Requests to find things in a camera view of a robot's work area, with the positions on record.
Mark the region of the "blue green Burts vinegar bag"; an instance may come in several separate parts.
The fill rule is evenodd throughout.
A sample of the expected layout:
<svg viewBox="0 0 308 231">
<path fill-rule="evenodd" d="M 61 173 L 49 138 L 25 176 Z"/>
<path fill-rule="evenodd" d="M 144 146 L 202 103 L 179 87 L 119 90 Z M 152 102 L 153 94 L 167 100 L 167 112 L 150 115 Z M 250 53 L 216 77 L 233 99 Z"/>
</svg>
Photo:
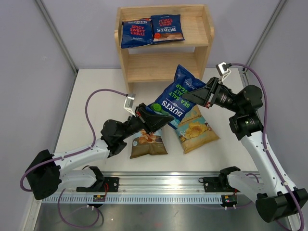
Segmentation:
<svg viewBox="0 0 308 231">
<path fill-rule="evenodd" d="M 169 125 L 177 129 L 178 125 L 196 105 L 183 98 L 183 95 L 205 86 L 205 83 L 195 78 L 186 68 L 178 65 L 174 81 L 164 89 L 157 99 L 148 105 L 150 111 L 159 115 L 172 116 L 173 120 Z"/>
</svg>

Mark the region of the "blue Burts chilli bag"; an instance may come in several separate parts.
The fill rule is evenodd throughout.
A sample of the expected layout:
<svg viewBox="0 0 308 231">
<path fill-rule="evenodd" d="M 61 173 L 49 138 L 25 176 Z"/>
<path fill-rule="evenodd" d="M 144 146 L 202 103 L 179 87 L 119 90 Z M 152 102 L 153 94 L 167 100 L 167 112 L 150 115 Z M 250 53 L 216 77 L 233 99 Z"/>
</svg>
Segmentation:
<svg viewBox="0 0 308 231">
<path fill-rule="evenodd" d="M 152 15 L 153 43 L 184 41 L 180 14 Z"/>
<path fill-rule="evenodd" d="M 150 18 L 122 22 L 121 48 L 129 49 L 153 44 L 153 29 Z"/>
</svg>

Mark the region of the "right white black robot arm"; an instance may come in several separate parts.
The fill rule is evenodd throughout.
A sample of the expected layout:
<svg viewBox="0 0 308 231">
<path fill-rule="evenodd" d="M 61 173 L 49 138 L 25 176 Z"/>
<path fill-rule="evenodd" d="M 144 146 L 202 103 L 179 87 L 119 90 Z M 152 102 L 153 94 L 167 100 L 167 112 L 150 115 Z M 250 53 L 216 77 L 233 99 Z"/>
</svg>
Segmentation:
<svg viewBox="0 0 308 231">
<path fill-rule="evenodd" d="M 216 77 L 210 78 L 204 87 L 183 95 L 199 106 L 218 105 L 235 113 L 229 118 L 231 131 L 249 152 L 263 183 L 258 184 L 237 167 L 229 167 L 220 171 L 218 184 L 222 190 L 233 188 L 243 193 L 269 223 L 299 213 L 308 200 L 308 192 L 296 187 L 275 154 L 270 153 L 265 123 L 257 115 L 263 105 L 262 97 L 262 90 L 255 85 L 234 94 Z"/>
</svg>

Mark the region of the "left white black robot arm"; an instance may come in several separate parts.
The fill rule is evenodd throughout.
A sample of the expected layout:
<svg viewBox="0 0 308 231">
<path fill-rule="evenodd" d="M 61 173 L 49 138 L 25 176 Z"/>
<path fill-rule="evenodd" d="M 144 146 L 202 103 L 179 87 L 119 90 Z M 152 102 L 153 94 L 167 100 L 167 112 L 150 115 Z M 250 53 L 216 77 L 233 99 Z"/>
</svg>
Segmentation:
<svg viewBox="0 0 308 231">
<path fill-rule="evenodd" d="M 45 199 L 64 188 L 83 187 L 94 192 L 100 191 L 104 186 L 101 171 L 97 167 L 80 170 L 80 166 L 115 156 L 126 147 L 126 138 L 141 130 L 155 133 L 172 120 L 172 116 L 151 112 L 141 103 L 135 114 L 129 116 L 125 122 L 113 119 L 105 121 L 102 136 L 90 145 L 54 154 L 49 150 L 40 151 L 22 179 L 28 181 L 29 191 L 37 200 Z"/>
</svg>

